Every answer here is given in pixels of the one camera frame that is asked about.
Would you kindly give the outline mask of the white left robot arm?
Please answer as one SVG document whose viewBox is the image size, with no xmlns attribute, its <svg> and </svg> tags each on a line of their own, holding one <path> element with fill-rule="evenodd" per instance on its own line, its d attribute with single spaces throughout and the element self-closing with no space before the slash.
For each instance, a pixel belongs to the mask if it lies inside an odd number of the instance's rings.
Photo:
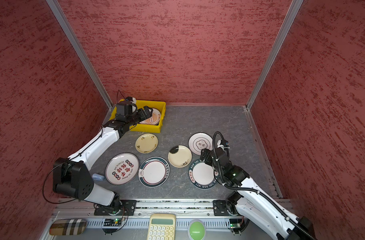
<svg viewBox="0 0 365 240">
<path fill-rule="evenodd" d="M 52 169 L 55 193 L 105 207 L 111 212 L 121 208 L 119 195 L 94 183 L 89 170 L 98 158 L 131 127 L 152 117 L 153 109 L 138 108 L 134 101 L 121 101 L 115 116 L 102 125 L 100 132 L 68 158 L 59 158 Z"/>
</svg>

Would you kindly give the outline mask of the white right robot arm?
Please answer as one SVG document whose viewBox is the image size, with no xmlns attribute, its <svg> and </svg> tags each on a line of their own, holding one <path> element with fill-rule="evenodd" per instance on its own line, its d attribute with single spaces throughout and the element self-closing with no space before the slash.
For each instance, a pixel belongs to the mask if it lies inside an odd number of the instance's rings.
<svg viewBox="0 0 365 240">
<path fill-rule="evenodd" d="M 233 193 L 226 207 L 233 215 L 242 215 L 273 240 L 315 240 L 313 224 L 299 218 L 270 197 L 241 167 L 229 160 L 228 149 L 201 150 L 200 160 L 211 166 L 219 182 Z"/>
</svg>

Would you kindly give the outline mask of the white plate orange sunburst design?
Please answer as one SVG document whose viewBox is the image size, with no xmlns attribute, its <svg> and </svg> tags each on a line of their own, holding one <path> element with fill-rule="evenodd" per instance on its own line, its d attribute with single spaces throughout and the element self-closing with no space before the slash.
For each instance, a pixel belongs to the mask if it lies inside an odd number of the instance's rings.
<svg viewBox="0 0 365 240">
<path fill-rule="evenodd" d="M 161 112 L 158 109 L 153 108 L 152 117 L 140 122 L 140 124 L 156 126 L 159 124 L 160 120 L 161 120 Z"/>
</svg>

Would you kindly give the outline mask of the white plate with quatrefoil design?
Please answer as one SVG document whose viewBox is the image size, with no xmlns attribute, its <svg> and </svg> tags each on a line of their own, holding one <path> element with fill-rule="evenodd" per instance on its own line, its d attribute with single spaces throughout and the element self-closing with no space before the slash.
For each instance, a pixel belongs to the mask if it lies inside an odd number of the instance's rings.
<svg viewBox="0 0 365 240">
<path fill-rule="evenodd" d="M 189 138 L 188 147 L 192 153 L 200 156 L 203 149 L 213 150 L 212 137 L 206 133 L 193 134 Z"/>
</svg>

